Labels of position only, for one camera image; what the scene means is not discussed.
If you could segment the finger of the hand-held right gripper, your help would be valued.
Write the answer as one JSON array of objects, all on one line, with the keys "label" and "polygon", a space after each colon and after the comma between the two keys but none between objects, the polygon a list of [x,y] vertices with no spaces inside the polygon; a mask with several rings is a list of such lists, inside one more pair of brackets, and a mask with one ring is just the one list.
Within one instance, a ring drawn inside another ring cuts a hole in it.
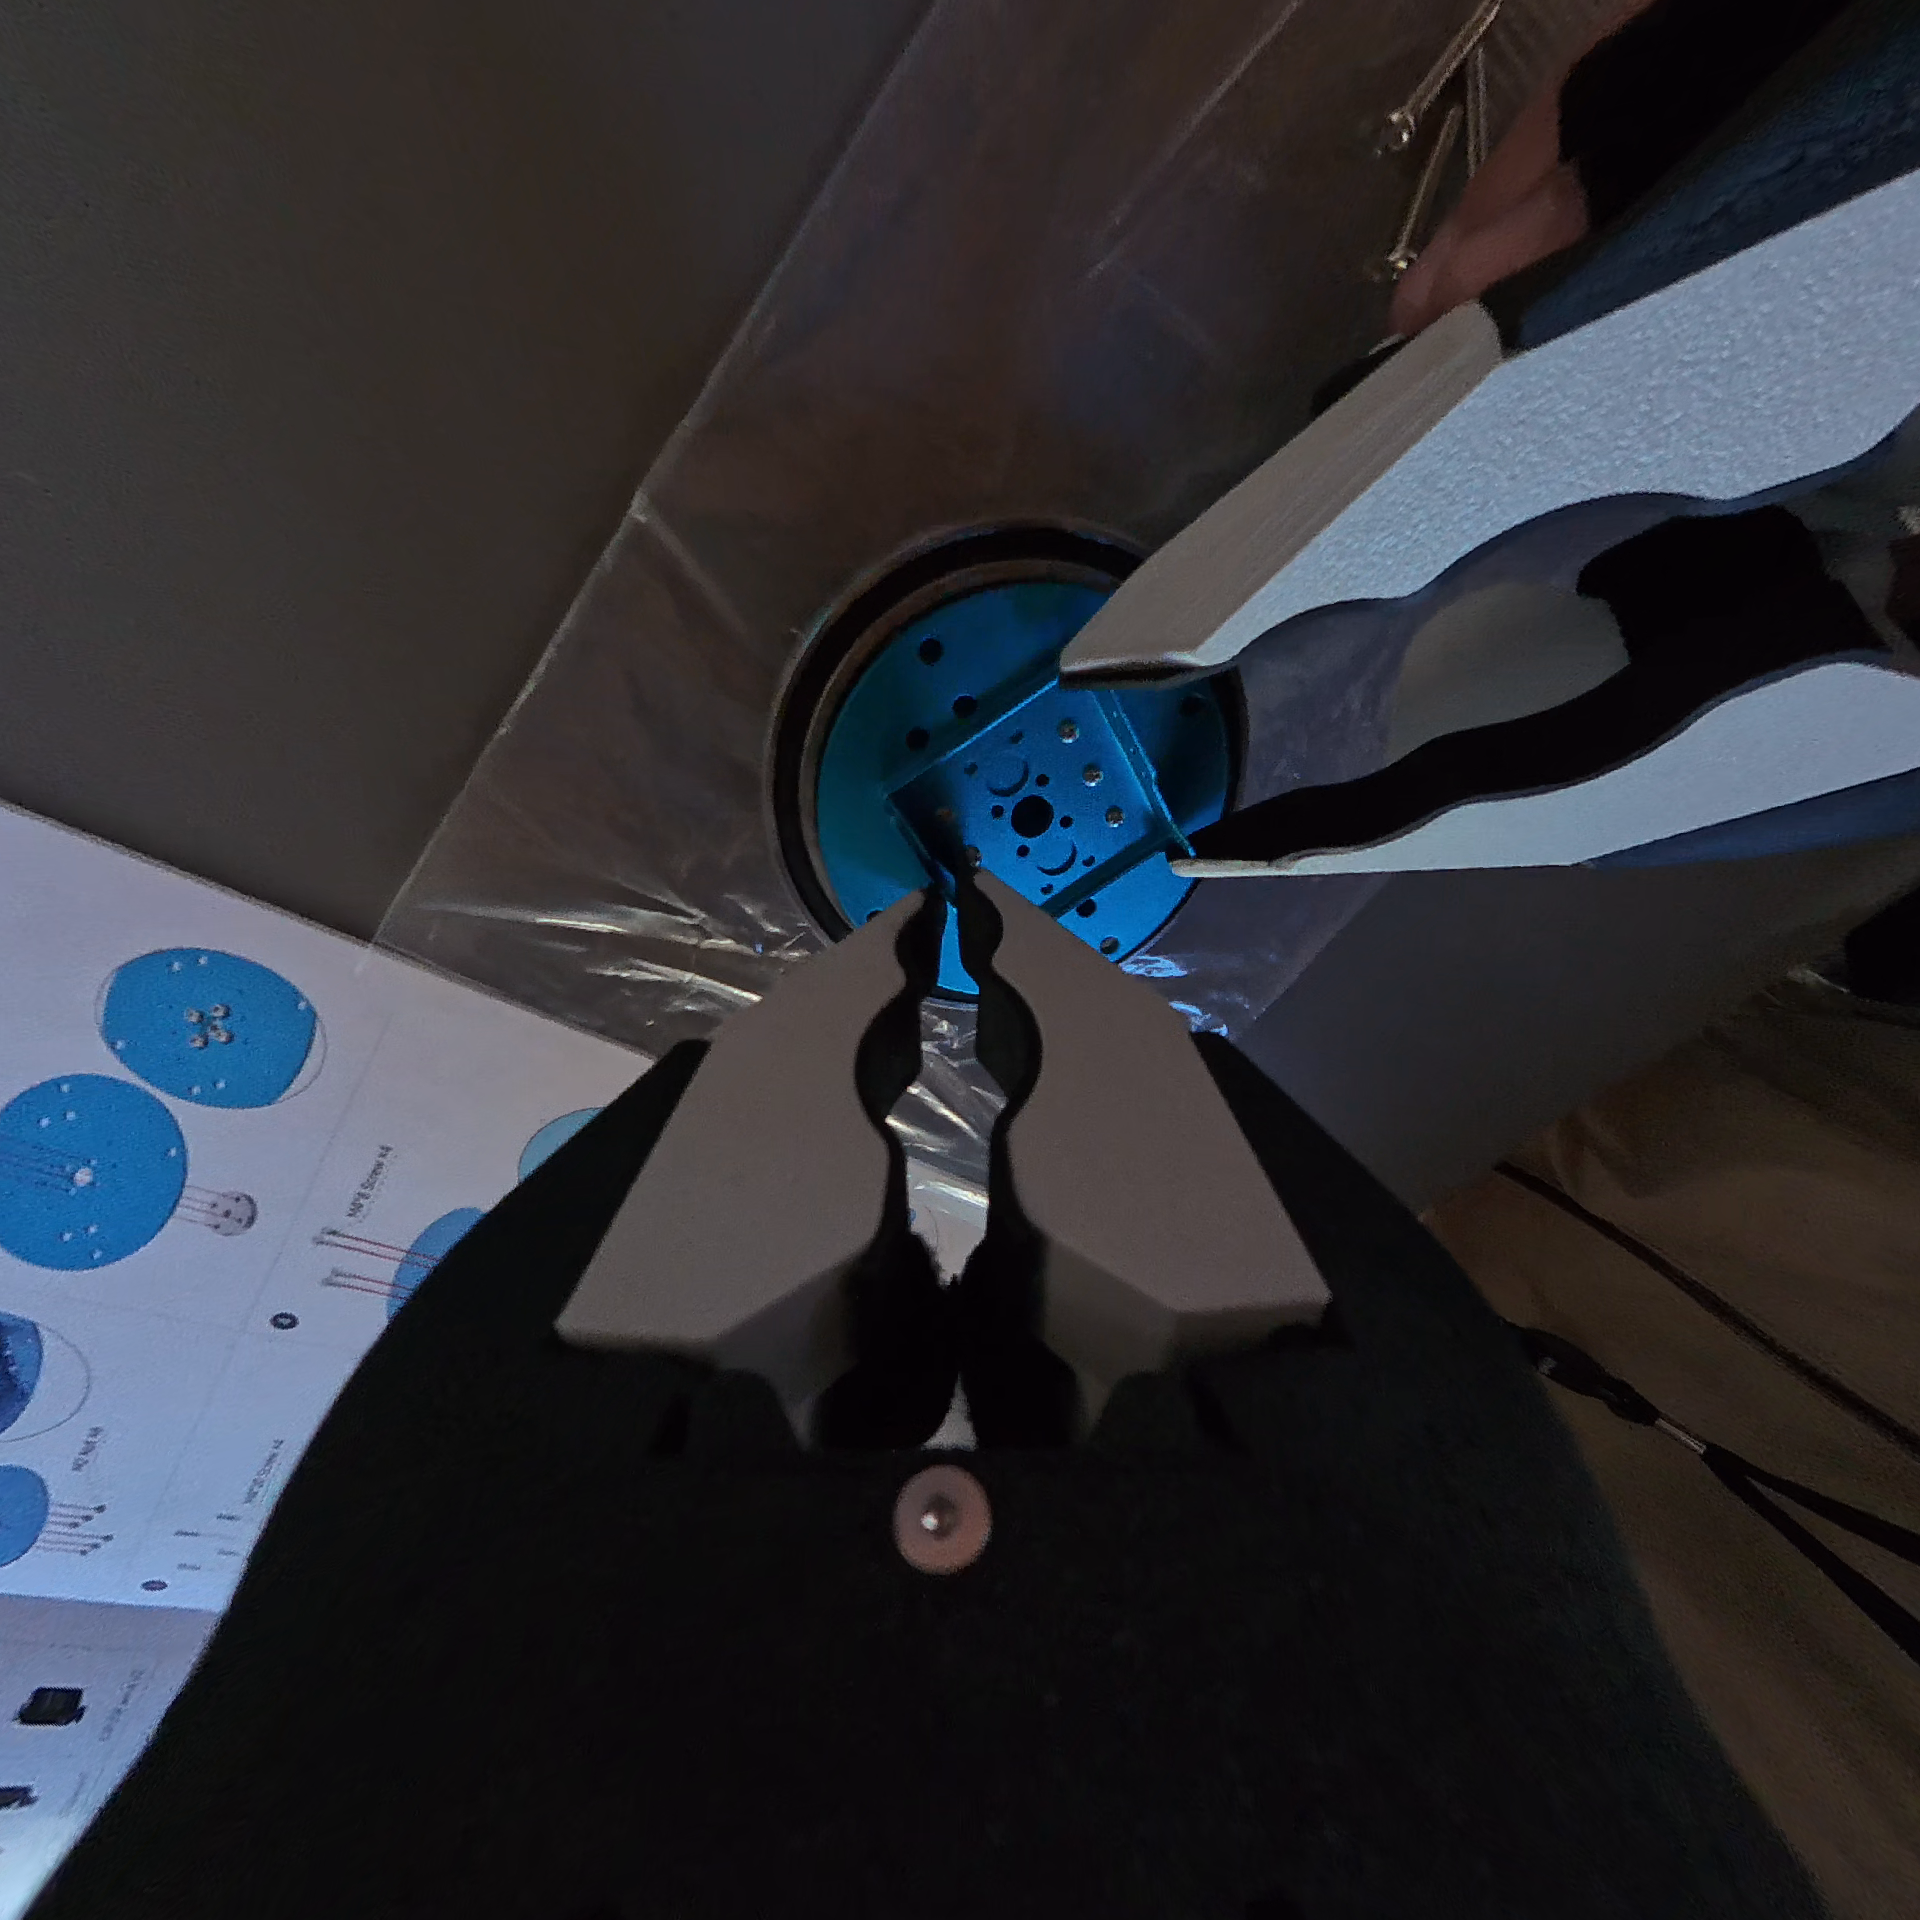
[{"label": "finger of the hand-held right gripper", "polygon": [[1917,413],[1917,174],[1534,351],[1483,303],[1278,447],[1073,637],[1062,678],[1190,678],[1612,495],[1746,500]]},{"label": "finger of the hand-held right gripper", "polygon": [[1750,827],[1832,796],[1848,836],[1908,831],[1917,655],[1887,637],[1788,507],[1676,515],[1576,574],[1622,648],[1548,708],[1438,730],[1381,770],[1307,783],[1200,831],[1185,878],[1332,878],[1734,859]]}]

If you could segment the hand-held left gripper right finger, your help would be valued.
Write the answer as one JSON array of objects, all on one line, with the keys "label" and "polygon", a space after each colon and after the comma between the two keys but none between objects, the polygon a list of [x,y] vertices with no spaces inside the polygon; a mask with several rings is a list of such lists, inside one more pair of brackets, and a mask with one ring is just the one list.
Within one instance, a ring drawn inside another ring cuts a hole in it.
[{"label": "hand-held left gripper right finger", "polygon": [[1319,1334],[1332,1290],[1201,1035],[995,876],[957,885],[955,920],[1004,1091],[987,1290],[1065,1365],[1067,1419],[1131,1379]]}]

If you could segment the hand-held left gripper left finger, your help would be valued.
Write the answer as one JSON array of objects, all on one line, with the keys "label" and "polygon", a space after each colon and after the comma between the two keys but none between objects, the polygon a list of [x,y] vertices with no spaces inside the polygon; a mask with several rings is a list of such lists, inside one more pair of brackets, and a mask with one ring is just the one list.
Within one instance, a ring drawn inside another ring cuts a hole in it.
[{"label": "hand-held left gripper left finger", "polygon": [[944,1419],[944,1294],[889,1125],[944,926],[914,891],[716,1028],[560,1312],[571,1348],[750,1370],[830,1437]]}]

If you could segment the blue disc with mounted bracket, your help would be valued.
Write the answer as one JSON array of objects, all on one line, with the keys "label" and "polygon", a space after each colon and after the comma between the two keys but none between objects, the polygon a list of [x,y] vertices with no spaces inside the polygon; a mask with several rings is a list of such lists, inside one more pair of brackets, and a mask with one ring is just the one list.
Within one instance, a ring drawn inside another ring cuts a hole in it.
[{"label": "blue disc with mounted bracket", "polygon": [[1180,915],[1172,868],[1225,817],[1230,687],[1067,687],[1062,650],[1118,591],[1098,565],[995,561],[898,591],[830,664],[800,773],[817,889],[847,923],[966,859],[1098,958]]}]

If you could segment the grey desk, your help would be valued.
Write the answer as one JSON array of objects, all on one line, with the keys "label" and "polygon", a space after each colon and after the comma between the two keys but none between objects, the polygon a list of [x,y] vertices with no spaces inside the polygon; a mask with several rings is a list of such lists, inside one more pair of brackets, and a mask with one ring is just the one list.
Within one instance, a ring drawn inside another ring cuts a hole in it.
[{"label": "grey desk", "polygon": [[3,800],[376,942],[932,3],[3,3]]}]

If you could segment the person's right hand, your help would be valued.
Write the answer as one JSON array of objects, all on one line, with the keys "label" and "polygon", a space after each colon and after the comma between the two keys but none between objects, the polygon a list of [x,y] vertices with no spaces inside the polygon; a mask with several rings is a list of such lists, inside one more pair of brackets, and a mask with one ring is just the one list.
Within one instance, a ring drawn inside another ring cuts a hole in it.
[{"label": "person's right hand", "polygon": [[1586,44],[1557,65],[1526,110],[1472,174],[1452,211],[1397,280],[1386,336],[1423,332],[1452,308],[1479,300],[1499,280],[1565,251],[1586,233],[1586,195],[1562,156],[1562,89],[1574,65],[1620,34],[1648,3],[1612,3]]}]

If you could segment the open assembly manual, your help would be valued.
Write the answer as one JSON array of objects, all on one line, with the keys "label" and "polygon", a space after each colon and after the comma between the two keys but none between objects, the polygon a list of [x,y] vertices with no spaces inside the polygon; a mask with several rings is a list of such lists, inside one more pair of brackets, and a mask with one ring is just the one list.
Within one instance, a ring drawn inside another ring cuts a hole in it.
[{"label": "open assembly manual", "polygon": [[3,1917],[360,1358],[648,1066],[3,807]]}]

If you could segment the black-handled tool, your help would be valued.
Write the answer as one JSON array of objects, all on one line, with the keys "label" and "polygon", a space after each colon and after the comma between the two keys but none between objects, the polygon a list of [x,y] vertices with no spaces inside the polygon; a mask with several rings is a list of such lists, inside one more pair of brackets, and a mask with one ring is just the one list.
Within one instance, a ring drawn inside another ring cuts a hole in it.
[{"label": "black-handled tool", "polygon": [[1866,1619],[1883,1634],[1883,1639],[1890,1639],[1908,1654],[1910,1664],[1917,1664],[1917,1612],[1899,1604],[1899,1597],[1890,1597],[1866,1572],[1852,1568],[1822,1534],[1811,1531],[1802,1518],[1793,1518],[1790,1509],[1883,1552],[1910,1572],[1917,1568],[1915,1528],[1825,1494],[1790,1476],[1770,1473],[1741,1453],[1697,1437],[1645,1402],[1640,1389],[1607,1370],[1595,1356],[1562,1334],[1514,1321],[1506,1321],[1506,1328],[1514,1334],[1533,1370],[1538,1370],[1546,1380],[1605,1403],[1617,1419],[1630,1428],[1648,1428],[1694,1453],[1706,1473],[1713,1473],[1723,1492],[1730,1492],[1767,1528],[1774,1528],[1788,1548],[1811,1560],[1822,1579],[1830,1579]]}]

